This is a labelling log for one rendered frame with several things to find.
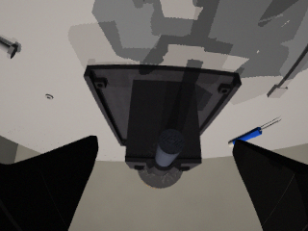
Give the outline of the dark grey bolt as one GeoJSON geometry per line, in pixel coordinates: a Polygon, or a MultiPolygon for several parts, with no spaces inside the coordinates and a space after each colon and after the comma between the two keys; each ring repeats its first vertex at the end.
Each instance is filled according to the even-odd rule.
{"type": "Polygon", "coordinates": [[[17,47],[18,46],[16,44],[9,46],[7,43],[0,40],[0,49],[7,52],[7,58],[9,59],[13,58],[13,56],[15,55],[17,51],[17,47]]]}

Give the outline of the black rectangular base plate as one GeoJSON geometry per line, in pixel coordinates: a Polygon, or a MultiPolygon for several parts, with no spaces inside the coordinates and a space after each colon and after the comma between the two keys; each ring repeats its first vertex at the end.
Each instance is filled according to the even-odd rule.
{"type": "Polygon", "coordinates": [[[200,136],[242,85],[236,72],[153,64],[87,65],[84,78],[126,146],[127,166],[159,176],[202,164],[200,136]],[[154,158],[166,129],[179,131],[185,146],[169,167],[159,167],[154,158]]]}

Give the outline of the blue screwdriver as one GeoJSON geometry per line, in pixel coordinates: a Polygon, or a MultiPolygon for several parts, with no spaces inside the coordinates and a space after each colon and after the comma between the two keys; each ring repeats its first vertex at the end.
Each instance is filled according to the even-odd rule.
{"type": "MultiPolygon", "coordinates": [[[[280,120],[282,120],[282,119],[280,119],[280,120]]],[[[272,123],[271,125],[277,123],[277,122],[280,121],[280,120],[275,121],[275,122],[272,123]]],[[[257,128],[255,128],[255,129],[251,130],[250,132],[248,132],[248,133],[246,133],[246,134],[244,134],[244,135],[242,135],[242,136],[240,136],[240,137],[237,137],[237,138],[233,139],[232,141],[229,141],[229,142],[228,142],[228,145],[229,145],[230,147],[232,147],[232,146],[234,146],[235,140],[247,141],[247,140],[249,140],[249,139],[252,139],[252,138],[255,138],[255,137],[257,137],[257,136],[260,136],[260,135],[262,135],[262,130],[264,130],[264,129],[270,127],[271,125],[269,125],[269,126],[263,128],[263,129],[261,129],[261,127],[257,127],[257,128]]]]}

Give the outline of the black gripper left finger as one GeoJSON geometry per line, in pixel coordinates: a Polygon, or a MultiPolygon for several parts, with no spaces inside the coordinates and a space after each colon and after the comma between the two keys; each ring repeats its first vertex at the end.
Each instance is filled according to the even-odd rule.
{"type": "Polygon", "coordinates": [[[18,231],[68,231],[98,153],[88,136],[14,163],[0,163],[0,207],[18,231]]]}

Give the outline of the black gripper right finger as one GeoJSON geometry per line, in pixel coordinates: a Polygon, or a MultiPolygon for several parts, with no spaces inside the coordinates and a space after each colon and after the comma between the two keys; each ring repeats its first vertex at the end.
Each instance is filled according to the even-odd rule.
{"type": "Polygon", "coordinates": [[[243,140],[232,154],[263,231],[304,231],[308,165],[243,140]]]}

